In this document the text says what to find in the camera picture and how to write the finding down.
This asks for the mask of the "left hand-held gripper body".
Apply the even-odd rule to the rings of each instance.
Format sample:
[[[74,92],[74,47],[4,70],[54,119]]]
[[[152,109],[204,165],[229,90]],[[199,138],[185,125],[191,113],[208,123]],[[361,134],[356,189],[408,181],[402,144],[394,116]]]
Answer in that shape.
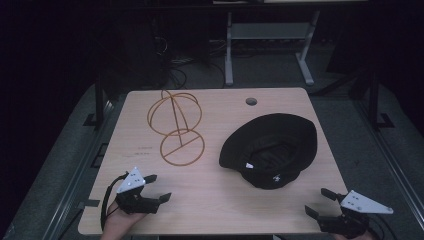
[[[125,213],[155,214],[158,211],[161,204],[159,199],[141,196],[142,190],[147,185],[144,178],[141,171],[134,167],[118,187],[115,201]]]

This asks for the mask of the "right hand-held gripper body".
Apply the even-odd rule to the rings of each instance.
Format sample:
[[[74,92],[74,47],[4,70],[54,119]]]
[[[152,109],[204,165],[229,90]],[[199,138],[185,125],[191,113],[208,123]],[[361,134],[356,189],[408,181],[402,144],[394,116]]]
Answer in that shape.
[[[322,232],[341,234],[347,238],[353,238],[365,232],[370,233],[375,239],[383,239],[385,237],[385,233],[379,236],[370,227],[369,215],[393,214],[394,210],[391,207],[385,206],[354,190],[343,195],[343,200],[338,203],[341,209],[339,216],[319,215],[318,226]]]

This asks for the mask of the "person's right hand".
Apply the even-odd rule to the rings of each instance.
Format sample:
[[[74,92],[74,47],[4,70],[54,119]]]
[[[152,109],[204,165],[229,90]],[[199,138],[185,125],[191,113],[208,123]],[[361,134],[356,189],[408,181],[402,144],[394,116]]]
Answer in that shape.
[[[347,238],[346,236],[341,234],[331,234],[331,235],[335,240],[374,240],[374,237],[368,232],[365,232],[364,234],[353,237],[353,238]]]

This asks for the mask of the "person's left hand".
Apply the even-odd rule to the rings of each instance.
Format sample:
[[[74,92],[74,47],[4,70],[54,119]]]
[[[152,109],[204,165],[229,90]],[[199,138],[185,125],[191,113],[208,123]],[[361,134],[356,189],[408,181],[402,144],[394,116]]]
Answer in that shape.
[[[126,233],[146,217],[145,213],[127,214],[113,202],[107,210],[107,218],[100,240],[122,240]]]

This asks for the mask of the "black bucket hat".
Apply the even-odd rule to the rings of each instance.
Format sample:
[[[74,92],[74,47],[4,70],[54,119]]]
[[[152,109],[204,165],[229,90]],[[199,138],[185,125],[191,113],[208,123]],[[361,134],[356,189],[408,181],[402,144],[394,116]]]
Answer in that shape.
[[[294,181],[316,157],[315,124],[301,116],[259,116],[224,142],[219,165],[235,170],[256,188],[274,190]]]

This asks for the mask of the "grey metal stand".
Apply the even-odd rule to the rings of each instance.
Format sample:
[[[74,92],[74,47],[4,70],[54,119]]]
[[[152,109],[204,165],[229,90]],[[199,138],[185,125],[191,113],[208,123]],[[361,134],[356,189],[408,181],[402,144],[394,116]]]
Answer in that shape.
[[[227,14],[226,24],[226,54],[224,58],[224,84],[232,86],[232,41],[233,40],[303,40],[304,45],[300,52],[295,54],[296,61],[307,86],[312,86],[315,81],[306,62],[306,57],[315,33],[320,16],[315,11],[309,22],[295,23],[235,23],[233,14]]]

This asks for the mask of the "metal floor rail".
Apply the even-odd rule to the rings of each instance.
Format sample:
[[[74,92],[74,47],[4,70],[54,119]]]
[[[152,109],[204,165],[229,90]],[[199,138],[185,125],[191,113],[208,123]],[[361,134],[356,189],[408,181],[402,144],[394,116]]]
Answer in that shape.
[[[66,138],[58,142],[58,158],[53,175],[64,181],[61,196],[42,240],[60,240],[84,210],[84,203],[94,184],[101,165],[101,153],[107,148],[110,135],[107,125],[114,105],[107,101],[100,108],[102,123],[96,124],[97,114],[82,115],[81,124],[71,122],[65,128]]]
[[[398,158],[390,149],[380,130],[370,123],[364,104],[355,101],[353,105],[364,122],[369,134],[374,139],[374,142],[376,143],[379,151],[383,155],[383,158],[388,165],[389,171],[391,172],[394,181],[398,185],[398,188],[408,207],[410,208],[410,211],[415,217],[420,228],[424,231],[424,202],[419,198],[419,195],[405,175],[404,170],[401,168]]]

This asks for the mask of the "black metal post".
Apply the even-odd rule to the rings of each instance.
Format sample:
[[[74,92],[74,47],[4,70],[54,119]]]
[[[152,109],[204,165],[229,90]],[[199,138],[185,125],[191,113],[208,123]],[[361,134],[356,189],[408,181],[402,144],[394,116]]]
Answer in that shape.
[[[372,71],[369,78],[369,99],[368,99],[368,121],[375,131],[381,128],[393,128],[394,124],[386,113],[378,112],[379,103],[379,79],[376,72]]]
[[[95,129],[99,129],[104,121],[104,93],[103,93],[103,85],[102,85],[102,77],[100,75],[97,76],[95,84],[95,112],[88,114],[85,121],[84,126],[91,126]]]

